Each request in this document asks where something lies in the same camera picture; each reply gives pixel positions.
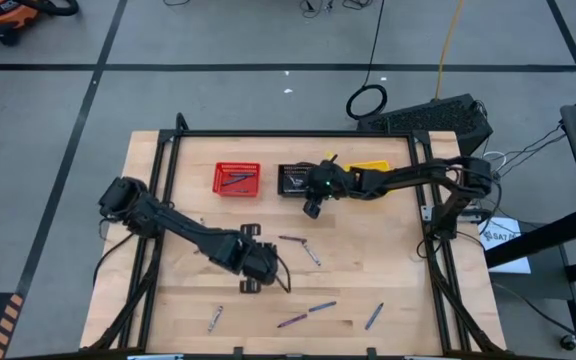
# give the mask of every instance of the red plastic crate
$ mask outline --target red plastic crate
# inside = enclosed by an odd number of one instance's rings
[[[259,176],[261,165],[256,163],[225,163],[219,162],[215,166],[215,178],[212,183],[212,192],[221,196],[249,196],[255,197],[259,192]],[[224,185],[238,178],[238,174],[252,174],[245,179]]]

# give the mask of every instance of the wooden tabletop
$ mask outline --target wooden tabletop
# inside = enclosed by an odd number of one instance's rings
[[[156,132],[132,134],[124,176],[148,182],[156,138]],[[453,133],[431,133],[431,140],[435,157],[458,155]],[[407,142],[397,138],[182,138],[172,192],[176,210],[203,219],[208,227],[261,224],[257,240],[277,244],[290,269],[293,290],[285,294],[274,284],[260,294],[240,294],[240,278],[193,254],[193,244],[166,232],[149,352],[231,354],[242,346],[247,354],[362,355],[367,347],[375,347],[380,355],[441,354],[428,267],[415,253],[422,233],[414,189],[397,190],[376,201],[326,201],[317,220],[303,214],[303,199],[277,195],[278,164],[318,163],[327,153],[339,154],[340,164],[387,160],[391,168],[410,165]],[[165,161],[158,196],[163,192]],[[226,198],[212,193],[219,161],[260,163],[260,194]],[[429,198],[429,189],[425,192]],[[478,237],[474,225],[460,224],[459,230]],[[125,235],[122,226],[111,226],[105,251]],[[278,235],[307,238],[321,267],[301,245]],[[82,346],[93,343],[125,303],[136,243],[127,243],[101,267]],[[461,237],[452,241],[452,247],[464,305],[489,337],[504,347],[481,247]],[[285,278],[283,270],[279,276]],[[330,301],[337,305],[277,328]],[[382,302],[381,314],[365,330]],[[223,314],[209,334],[208,325],[220,305]],[[446,309],[453,348],[458,348],[454,313],[447,302]],[[141,307],[135,314],[132,345],[137,342]]]

